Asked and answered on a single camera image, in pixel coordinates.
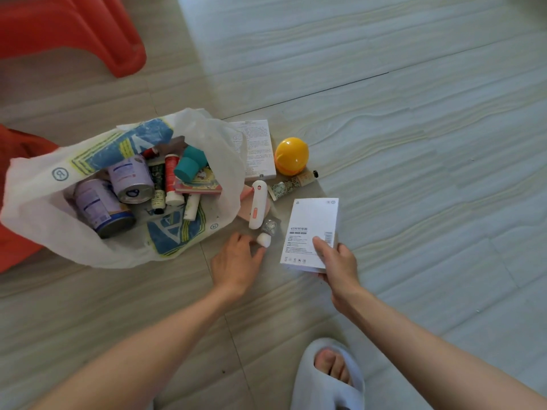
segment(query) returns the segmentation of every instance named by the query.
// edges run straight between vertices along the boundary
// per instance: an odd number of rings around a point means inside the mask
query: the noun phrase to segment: yellow ball
[[[300,138],[287,138],[275,150],[273,159],[277,171],[283,175],[297,175],[306,167],[310,151]]]

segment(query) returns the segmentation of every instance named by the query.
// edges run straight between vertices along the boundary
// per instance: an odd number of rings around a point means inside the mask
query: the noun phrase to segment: white plastic bag
[[[13,232],[83,265],[129,268],[166,260],[229,224],[240,208],[245,155],[231,138],[241,133],[200,110],[185,109],[114,130],[34,158],[13,158],[6,174],[0,221]],[[203,196],[193,222],[182,219],[184,207],[154,216],[146,203],[136,207],[137,223],[110,239],[100,239],[78,219],[64,197],[74,185],[102,168],[171,138],[204,151],[222,186],[220,196]]]

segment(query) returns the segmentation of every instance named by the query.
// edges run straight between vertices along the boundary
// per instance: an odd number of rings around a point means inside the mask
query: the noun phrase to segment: slipper
[[[313,365],[315,356],[329,349],[344,357],[353,386],[320,372]],[[294,382],[291,410],[365,409],[365,382],[359,365],[344,345],[330,338],[313,341],[304,351]]]

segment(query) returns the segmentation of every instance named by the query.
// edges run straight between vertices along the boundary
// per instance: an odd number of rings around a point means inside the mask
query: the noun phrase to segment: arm
[[[314,238],[332,289],[332,302],[382,351],[435,409],[545,410],[547,400],[518,380],[414,324],[363,289],[357,261]]]
[[[202,299],[125,339],[36,403],[32,410],[145,408],[210,326],[254,281],[265,249],[233,234],[213,258],[214,288]]]

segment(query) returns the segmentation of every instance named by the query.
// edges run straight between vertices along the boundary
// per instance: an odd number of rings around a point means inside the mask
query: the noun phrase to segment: foot
[[[346,363],[342,354],[330,349],[324,349],[317,353],[313,365],[320,372],[325,373],[343,383],[351,386],[350,372],[346,368]]]

